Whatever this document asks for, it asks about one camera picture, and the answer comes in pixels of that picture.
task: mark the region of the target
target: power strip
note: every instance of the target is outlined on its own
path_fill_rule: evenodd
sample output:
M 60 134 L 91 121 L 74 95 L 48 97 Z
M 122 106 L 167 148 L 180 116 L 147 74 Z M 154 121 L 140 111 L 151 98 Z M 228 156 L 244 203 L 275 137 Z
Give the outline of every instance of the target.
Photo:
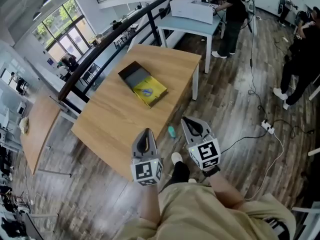
M 261 126 L 263 129 L 265 129 L 271 135 L 273 135 L 275 133 L 275 128 L 271 127 L 271 125 L 266 120 L 262 121 Z

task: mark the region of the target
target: small green object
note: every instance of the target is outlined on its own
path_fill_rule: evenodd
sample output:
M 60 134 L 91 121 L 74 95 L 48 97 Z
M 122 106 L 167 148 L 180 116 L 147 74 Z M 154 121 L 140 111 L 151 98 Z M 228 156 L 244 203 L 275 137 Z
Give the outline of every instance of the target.
M 170 136 L 172 137 L 172 138 L 176 138 L 177 137 L 177 135 L 176 135 L 176 131 L 175 131 L 175 129 L 172 127 L 172 126 L 169 126 L 168 127 L 168 132 L 169 132 L 169 134 L 170 134 Z

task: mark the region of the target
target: ceiling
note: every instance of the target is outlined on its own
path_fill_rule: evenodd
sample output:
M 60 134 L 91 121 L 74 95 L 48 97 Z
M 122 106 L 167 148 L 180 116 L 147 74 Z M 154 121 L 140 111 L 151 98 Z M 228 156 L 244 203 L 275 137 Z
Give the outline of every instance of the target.
M 41 7 L 43 0 L 0 0 L 0 12 L 10 34 L 17 42 L 31 27 L 36 27 L 49 13 L 66 0 L 52 0 Z M 42 15 L 33 21 L 35 12 Z

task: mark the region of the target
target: white sneaker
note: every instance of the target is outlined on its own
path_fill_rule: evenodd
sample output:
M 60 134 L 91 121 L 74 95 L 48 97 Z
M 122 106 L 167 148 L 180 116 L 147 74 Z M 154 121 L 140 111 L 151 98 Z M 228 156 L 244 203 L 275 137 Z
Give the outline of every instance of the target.
M 283 101 L 288 99 L 288 95 L 286 93 L 282 93 L 280 88 L 273 88 L 273 93 Z
M 212 52 L 211 52 L 211 55 L 212 55 L 213 57 L 221 58 L 221 59 L 226 59 L 226 58 L 227 58 L 227 56 L 220 56 L 217 51 L 212 51 Z
M 178 153 L 178 152 L 174 152 L 172 155 L 171 155 L 171 160 L 172 160 L 172 163 L 175 165 L 177 162 L 182 162 L 182 156 Z
M 282 107 L 283 107 L 285 110 L 288 110 L 288 108 L 290 107 L 290 105 L 288 105 L 288 104 L 286 103 L 286 101 L 284 100 Z

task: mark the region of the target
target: white cable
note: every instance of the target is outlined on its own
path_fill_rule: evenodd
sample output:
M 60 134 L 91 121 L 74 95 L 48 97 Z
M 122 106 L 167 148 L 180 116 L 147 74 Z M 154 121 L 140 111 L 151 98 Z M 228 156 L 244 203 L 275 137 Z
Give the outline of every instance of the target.
M 283 154 L 284 151 L 285 151 L 284 145 L 282 144 L 281 140 L 275 135 L 275 133 L 273 133 L 273 135 L 274 135 L 274 137 L 280 142 L 281 147 L 282 147 L 282 152 L 281 152 L 281 154 L 280 154 L 276 159 L 274 159 L 274 161 L 272 162 L 272 164 L 271 164 L 271 165 L 269 166 L 269 168 L 266 170 L 265 175 L 264 175 L 264 178 L 263 178 L 263 181 L 262 181 L 262 184 L 261 184 L 261 186 L 259 187 L 259 189 L 255 192 L 255 194 L 254 194 L 252 197 L 250 197 L 250 198 L 245 198 L 245 200 L 251 200 L 251 199 L 253 199 L 253 198 L 259 193 L 259 191 L 261 190 L 262 186 L 263 186 L 264 183 L 265 183 L 265 180 L 266 180 L 268 171 L 269 171 L 270 168 L 274 165 L 274 163 L 282 156 L 282 154 Z

